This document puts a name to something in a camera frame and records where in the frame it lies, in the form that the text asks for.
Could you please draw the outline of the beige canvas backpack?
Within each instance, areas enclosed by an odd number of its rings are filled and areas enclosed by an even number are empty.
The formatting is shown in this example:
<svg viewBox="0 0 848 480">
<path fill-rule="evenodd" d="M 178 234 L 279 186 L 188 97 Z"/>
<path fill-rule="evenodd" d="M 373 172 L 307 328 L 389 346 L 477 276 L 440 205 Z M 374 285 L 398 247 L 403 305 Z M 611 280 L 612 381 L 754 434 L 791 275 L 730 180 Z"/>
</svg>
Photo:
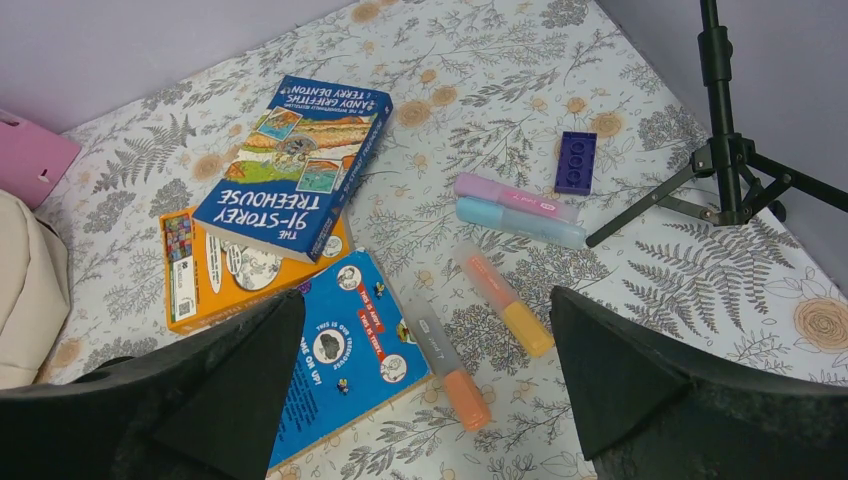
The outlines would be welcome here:
<svg viewBox="0 0 848 480">
<path fill-rule="evenodd" d="M 1 192 L 1 387 L 33 382 L 71 307 L 68 251 L 18 197 Z"/>
</svg>

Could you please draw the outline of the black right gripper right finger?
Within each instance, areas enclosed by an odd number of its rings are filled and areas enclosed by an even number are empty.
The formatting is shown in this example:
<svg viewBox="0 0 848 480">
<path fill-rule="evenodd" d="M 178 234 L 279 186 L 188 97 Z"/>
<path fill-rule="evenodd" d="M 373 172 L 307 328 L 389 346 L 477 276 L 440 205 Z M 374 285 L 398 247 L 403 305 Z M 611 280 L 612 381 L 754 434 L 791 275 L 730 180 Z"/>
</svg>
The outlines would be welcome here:
<svg viewBox="0 0 848 480">
<path fill-rule="evenodd" d="M 843 479 L 847 391 L 740 365 L 565 287 L 550 320 L 601 479 Z"/>
</svg>

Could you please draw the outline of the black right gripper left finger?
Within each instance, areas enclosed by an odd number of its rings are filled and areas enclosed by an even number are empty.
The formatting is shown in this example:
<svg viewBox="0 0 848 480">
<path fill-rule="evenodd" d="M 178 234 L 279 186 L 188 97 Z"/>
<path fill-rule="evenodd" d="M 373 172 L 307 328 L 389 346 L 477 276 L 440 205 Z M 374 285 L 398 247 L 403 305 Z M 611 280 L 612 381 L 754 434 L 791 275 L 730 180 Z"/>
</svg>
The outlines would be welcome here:
<svg viewBox="0 0 848 480">
<path fill-rule="evenodd" d="M 262 479 L 299 352 L 289 290 L 63 384 L 1 394 L 5 479 Z"/>
</svg>

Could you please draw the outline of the dark blue treehouse book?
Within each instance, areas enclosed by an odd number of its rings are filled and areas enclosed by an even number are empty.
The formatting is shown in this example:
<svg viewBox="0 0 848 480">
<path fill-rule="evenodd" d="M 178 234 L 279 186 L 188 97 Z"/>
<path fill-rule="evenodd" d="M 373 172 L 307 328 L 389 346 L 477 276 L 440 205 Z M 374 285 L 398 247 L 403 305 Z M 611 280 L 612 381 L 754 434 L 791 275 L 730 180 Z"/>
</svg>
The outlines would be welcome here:
<svg viewBox="0 0 848 480">
<path fill-rule="evenodd" d="M 284 76 L 193 220 L 221 240 L 316 262 L 392 111 L 383 91 Z"/>
</svg>

